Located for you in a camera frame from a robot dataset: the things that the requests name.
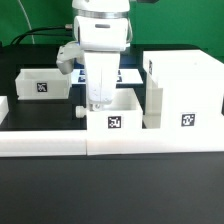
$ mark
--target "white block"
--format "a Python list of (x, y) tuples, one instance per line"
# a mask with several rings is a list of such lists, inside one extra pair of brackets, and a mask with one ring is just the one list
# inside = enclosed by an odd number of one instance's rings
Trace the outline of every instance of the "white block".
[[(147, 128), (203, 129), (223, 125), (221, 62), (200, 50), (148, 51), (144, 52), (143, 67), (148, 73)], [(160, 122), (152, 123), (158, 117)]]
[(67, 99), (70, 78), (58, 69), (21, 69), (15, 80), (17, 95), (19, 100)]
[(9, 112), (8, 100), (6, 96), (0, 96), (0, 125)]

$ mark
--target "white bin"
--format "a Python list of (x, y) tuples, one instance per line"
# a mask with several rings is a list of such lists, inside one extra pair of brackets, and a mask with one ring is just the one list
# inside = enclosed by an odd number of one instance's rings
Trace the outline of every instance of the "white bin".
[(99, 112), (87, 109), (88, 131), (139, 130), (142, 128), (142, 108), (133, 89), (116, 89), (110, 105)]
[(58, 69), (21, 69), (16, 78), (19, 100), (67, 99), (71, 75)]

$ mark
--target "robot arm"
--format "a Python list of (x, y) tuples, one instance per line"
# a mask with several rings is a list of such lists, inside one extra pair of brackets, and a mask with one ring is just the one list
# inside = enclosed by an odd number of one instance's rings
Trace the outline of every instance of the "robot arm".
[(93, 108), (101, 109), (113, 100), (120, 52), (132, 38), (127, 18), (129, 0), (73, 0), (72, 6), (74, 36), (79, 46), (61, 47), (57, 65), (63, 74), (70, 73), (73, 58), (83, 57), (87, 100)]

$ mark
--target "cable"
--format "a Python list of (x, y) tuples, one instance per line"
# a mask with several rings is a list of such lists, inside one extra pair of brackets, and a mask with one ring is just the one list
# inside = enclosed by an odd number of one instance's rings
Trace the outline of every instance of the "cable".
[(48, 33), (27, 33), (25, 37), (27, 36), (31, 36), (31, 35), (35, 35), (35, 36), (57, 36), (57, 37), (72, 37), (71, 34), (48, 34)]
[(19, 35), (17, 37), (15, 37), (12, 41), (11, 41), (11, 45), (14, 44), (14, 42), (16, 41), (16, 44), (19, 44), (26, 36), (27, 34), (32, 34), (38, 31), (47, 31), (47, 30), (64, 30), (65, 27), (64, 26), (53, 26), (53, 27), (40, 27), (40, 28), (35, 28), (32, 30), (27, 31), (26, 33)]
[[(21, 7), (21, 10), (22, 10), (22, 12), (23, 12), (23, 14), (24, 14), (24, 16), (25, 16), (25, 18), (26, 18), (26, 21), (27, 21), (27, 24), (28, 24), (29, 29), (32, 30), (32, 27), (31, 27), (31, 24), (30, 24), (29, 17), (28, 17), (28, 15), (27, 15), (27, 13), (26, 13), (26, 10), (25, 10), (25, 8), (24, 8), (22, 2), (21, 2), (20, 0), (17, 0), (17, 2), (19, 3), (19, 5), (20, 5), (20, 7)], [(34, 40), (33, 35), (32, 35), (32, 42), (33, 42), (33, 44), (35, 44), (35, 40)]]

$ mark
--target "green wall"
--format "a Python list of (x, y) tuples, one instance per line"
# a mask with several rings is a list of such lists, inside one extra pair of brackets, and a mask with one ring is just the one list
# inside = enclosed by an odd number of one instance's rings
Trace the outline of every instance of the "green wall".
[[(72, 23), (72, 0), (21, 0), (32, 27)], [(0, 3), (0, 40), (7, 45), (27, 31), (16, 0)], [(193, 44), (224, 61), (224, 0), (131, 2), (135, 44)], [(65, 43), (69, 38), (36, 37), (37, 43)]]

